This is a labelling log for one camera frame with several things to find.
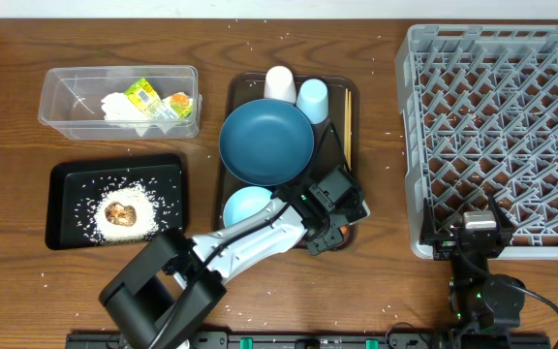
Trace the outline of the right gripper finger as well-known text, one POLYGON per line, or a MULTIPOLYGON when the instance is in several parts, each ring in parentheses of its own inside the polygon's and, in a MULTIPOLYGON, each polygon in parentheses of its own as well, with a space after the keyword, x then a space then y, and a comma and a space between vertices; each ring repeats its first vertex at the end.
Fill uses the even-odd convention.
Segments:
POLYGON ((506 232, 513 231, 513 224, 508 218, 508 216, 501 210, 498 202, 495 200, 493 195, 488 196, 488 206, 492 211, 498 230, 503 230, 506 232))
POLYGON ((422 236, 433 236, 437 233, 436 222, 433 215, 433 209, 429 201, 423 199, 423 216, 422 224, 420 228, 420 234, 422 236))

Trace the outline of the light blue bowl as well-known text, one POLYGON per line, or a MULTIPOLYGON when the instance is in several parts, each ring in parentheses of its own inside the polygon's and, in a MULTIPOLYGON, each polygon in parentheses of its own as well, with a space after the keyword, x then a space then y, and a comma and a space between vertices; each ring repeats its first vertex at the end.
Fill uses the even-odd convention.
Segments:
POLYGON ((228 228, 265 208, 271 200, 271 195, 268 189, 260 186, 248 186, 237 190, 224 206, 224 227, 228 228))

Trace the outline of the dark blue plate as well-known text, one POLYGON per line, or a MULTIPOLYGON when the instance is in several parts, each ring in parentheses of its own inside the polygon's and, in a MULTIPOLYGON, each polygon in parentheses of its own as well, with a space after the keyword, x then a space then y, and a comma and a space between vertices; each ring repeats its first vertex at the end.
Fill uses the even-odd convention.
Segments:
POLYGON ((220 157, 238 179, 275 186, 302 173, 315 149, 307 117, 295 106, 273 99, 247 102, 226 118, 219 137, 220 157))

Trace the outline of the wooden chopstick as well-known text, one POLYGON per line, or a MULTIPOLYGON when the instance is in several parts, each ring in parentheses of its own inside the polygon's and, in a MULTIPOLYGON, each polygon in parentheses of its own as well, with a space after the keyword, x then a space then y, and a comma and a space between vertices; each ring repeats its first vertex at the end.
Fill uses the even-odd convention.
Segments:
POLYGON ((344 131, 343 131, 343 143, 344 143, 344 155, 346 158, 347 168, 350 168, 351 163, 351 92, 348 88, 345 90, 345 101, 344 101, 344 131))
POLYGON ((349 169, 352 168, 352 92, 346 89, 344 147, 349 169))

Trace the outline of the green snack wrapper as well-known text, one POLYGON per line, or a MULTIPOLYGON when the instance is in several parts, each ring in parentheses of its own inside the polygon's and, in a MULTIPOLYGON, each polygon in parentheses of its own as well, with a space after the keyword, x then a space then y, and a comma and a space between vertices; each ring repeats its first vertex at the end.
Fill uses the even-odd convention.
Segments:
POLYGON ((128 100, 150 119, 180 120, 193 112, 193 98, 177 92, 161 98, 146 78, 135 81, 125 92, 128 100))

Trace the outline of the white rice pile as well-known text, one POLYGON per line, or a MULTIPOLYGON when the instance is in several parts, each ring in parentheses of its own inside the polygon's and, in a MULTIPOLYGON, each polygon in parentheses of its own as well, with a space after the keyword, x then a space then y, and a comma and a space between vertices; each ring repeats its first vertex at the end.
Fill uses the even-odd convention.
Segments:
POLYGON ((153 196, 140 183, 107 191, 92 208, 89 227, 84 230, 83 235, 89 241, 99 245, 143 240, 158 230, 157 207, 153 196), (137 223, 132 227, 110 224, 105 217, 104 209, 113 202, 119 202, 123 206, 133 206, 137 213, 137 223))

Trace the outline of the golden brown food scrap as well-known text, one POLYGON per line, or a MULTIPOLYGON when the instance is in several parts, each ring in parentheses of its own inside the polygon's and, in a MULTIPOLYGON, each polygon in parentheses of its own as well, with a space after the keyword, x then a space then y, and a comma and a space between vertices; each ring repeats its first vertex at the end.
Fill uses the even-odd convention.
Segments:
POLYGON ((137 213, 133 206, 123 206, 119 202, 110 203, 104 209, 107 221, 116 226, 132 227, 137 223, 137 213))

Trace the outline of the white napkin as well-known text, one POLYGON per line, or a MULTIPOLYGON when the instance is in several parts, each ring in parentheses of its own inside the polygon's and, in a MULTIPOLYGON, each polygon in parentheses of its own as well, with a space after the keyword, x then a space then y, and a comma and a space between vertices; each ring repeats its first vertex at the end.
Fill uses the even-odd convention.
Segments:
POLYGON ((106 121, 114 121, 119 127, 132 128, 140 137, 149 130, 148 127, 141 127, 140 121, 150 122, 152 119, 138 109, 125 94, 111 93, 101 103, 106 121))

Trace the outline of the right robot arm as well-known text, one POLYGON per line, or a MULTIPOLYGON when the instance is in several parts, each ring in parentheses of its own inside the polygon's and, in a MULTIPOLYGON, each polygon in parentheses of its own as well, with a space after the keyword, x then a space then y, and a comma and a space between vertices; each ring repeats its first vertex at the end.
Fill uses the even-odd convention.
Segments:
POLYGON ((447 233, 435 231, 429 204, 424 205, 419 242, 432 248, 433 259, 449 261, 449 308, 456 326, 435 334, 433 348, 510 348, 510 330, 520 326, 525 296, 522 282, 489 271, 488 261, 509 246, 514 225, 493 197, 488 209, 466 211, 461 226, 447 233))

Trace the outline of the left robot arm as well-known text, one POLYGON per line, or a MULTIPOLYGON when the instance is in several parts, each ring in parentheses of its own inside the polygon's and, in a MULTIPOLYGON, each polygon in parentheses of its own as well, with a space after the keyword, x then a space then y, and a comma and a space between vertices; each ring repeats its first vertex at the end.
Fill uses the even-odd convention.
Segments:
POLYGON ((175 229, 158 234, 99 301, 130 347, 176 348, 237 275, 300 241, 312 255, 332 250, 343 229, 369 213, 360 185, 336 167, 320 181, 279 186, 261 210, 230 227, 190 238, 175 229))

